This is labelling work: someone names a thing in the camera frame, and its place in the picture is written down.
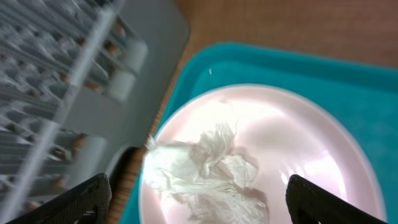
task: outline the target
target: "gray dish rack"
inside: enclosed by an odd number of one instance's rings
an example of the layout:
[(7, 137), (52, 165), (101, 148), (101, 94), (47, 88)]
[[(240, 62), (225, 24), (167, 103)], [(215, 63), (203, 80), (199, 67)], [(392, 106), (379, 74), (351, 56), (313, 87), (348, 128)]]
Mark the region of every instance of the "gray dish rack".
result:
[(142, 146), (188, 36), (172, 0), (0, 1), (0, 223)]

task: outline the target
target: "wooden surface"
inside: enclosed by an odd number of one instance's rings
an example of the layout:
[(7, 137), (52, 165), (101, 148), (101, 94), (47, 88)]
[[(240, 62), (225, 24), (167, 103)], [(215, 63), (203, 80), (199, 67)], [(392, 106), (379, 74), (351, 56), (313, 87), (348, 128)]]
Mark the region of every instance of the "wooden surface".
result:
[[(222, 41), (398, 67), (396, 0), (178, 0), (191, 27), (151, 134), (181, 68), (202, 48)], [(113, 195), (108, 223), (118, 223), (140, 169), (138, 150)]]

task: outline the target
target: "crumpled tissue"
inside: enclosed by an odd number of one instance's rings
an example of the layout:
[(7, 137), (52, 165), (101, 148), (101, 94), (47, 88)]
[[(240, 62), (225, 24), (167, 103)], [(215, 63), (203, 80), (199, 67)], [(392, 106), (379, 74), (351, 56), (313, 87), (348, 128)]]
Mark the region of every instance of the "crumpled tissue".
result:
[(196, 144), (151, 144), (144, 160), (145, 183), (161, 197), (187, 204), (189, 223), (268, 223), (266, 205), (243, 194), (257, 168), (240, 155), (227, 154), (234, 136), (228, 124), (218, 123)]

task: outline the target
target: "pink plate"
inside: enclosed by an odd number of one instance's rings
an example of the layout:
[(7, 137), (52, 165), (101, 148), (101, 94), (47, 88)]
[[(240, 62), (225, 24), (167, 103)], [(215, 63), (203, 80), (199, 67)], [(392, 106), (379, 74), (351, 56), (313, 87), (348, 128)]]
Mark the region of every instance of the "pink plate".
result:
[[(231, 116), (237, 131), (232, 153), (244, 155), (259, 169), (251, 187), (265, 194), (269, 223), (292, 223), (285, 202), (292, 174), (386, 219), (379, 184), (359, 145), (335, 118), (294, 93), (264, 85), (210, 91), (174, 113), (156, 141), (198, 141), (206, 127), (226, 116)], [(188, 223), (189, 216), (185, 205), (159, 200), (141, 181), (141, 223)]]

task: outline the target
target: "plastic tray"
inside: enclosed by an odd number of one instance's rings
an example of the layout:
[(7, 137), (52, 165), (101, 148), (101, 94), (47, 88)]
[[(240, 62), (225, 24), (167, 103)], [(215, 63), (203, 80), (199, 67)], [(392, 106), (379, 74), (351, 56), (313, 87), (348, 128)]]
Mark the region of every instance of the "plastic tray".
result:
[[(216, 44), (186, 64), (159, 127), (188, 100), (238, 83), (285, 88), (331, 113), (361, 145), (379, 179), (388, 221), (398, 223), (394, 205), (398, 201), (398, 70), (242, 44)], [(120, 223), (139, 223), (138, 200), (137, 181)]]

